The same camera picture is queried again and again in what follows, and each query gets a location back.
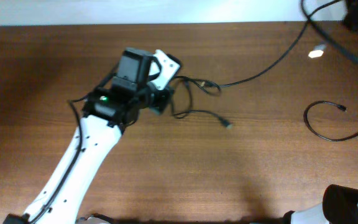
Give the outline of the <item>black cable gold plug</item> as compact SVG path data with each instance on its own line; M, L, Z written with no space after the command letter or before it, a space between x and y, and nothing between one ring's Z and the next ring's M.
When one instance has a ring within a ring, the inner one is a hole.
M175 76L175 77L173 77L173 80L181 80L181 81L183 81L185 83L193 83L194 85L196 85L201 91L203 91L207 95L220 96L221 93L222 93L223 88L228 88L228 87L232 87L232 86L235 86L235 85L240 85L242 83L249 82L251 80L259 78L260 76L264 75L265 73L267 73L268 71L273 69L273 67L278 65L291 52L291 50L295 47L295 45L302 38L303 34L305 33L305 31L306 31L306 29L308 27L308 24L309 24L309 22L304 23L304 25L303 25L300 33L296 37L296 39L289 45L289 47L286 49L286 51L284 51L284 53L282 53L281 56L279 56L279 58L276 59L276 61L274 61L268 67L263 69L261 72L256 73L255 75L253 75L251 77L248 77L248 78L236 81L236 82L232 82L232 83L222 84L222 85L218 85L216 82L213 82L211 80L200 79L200 78L190 78L190 77L186 77L186 76L183 76L183 75Z

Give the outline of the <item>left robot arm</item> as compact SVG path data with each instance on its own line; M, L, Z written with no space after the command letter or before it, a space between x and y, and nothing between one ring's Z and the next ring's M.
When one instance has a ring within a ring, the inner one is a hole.
M75 223L81 203L106 156L142 109L162 114L173 95L169 83L181 62L162 50L126 48L113 69L74 110L76 129L53 174L23 215L10 223Z

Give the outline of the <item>black cable silver plug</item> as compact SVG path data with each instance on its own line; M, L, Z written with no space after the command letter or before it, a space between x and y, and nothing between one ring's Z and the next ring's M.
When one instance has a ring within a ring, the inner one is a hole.
M224 118L223 116L220 116L217 113L214 113L212 111L208 111L208 110L195 110L193 108L193 94L190 88L190 83L194 84L197 88L199 88L201 91L203 91L205 94L209 95L209 96L220 96L221 95L221 87L215 83L212 82L210 80L205 80L205 79L199 79L199 78L188 78L188 77L180 77L181 81L180 83L184 84L187 93L188 93L188 97L189 97L189 104L187 109L183 110L183 111L176 111L175 110L175 103L174 100L171 99L170 100L170 112L171 112L171 116L174 117L175 119L184 119L187 116L189 116L190 114L194 114L194 113L204 113L204 114L208 114L210 116L213 116L214 118L216 118L220 124L225 127L226 129L231 129L232 128L232 123Z

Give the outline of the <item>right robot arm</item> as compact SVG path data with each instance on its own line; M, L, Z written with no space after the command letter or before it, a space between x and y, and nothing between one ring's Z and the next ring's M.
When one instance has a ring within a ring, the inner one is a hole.
M331 1L323 4L311 13L307 12L304 0L300 1L300 7L307 24L310 24L326 42L340 51L343 56L358 64L357 56L337 43L312 19L314 13L335 3L336 1ZM358 224L358 189L331 184L325 190L321 204L303 211L289 211L284 214L280 222L286 224Z

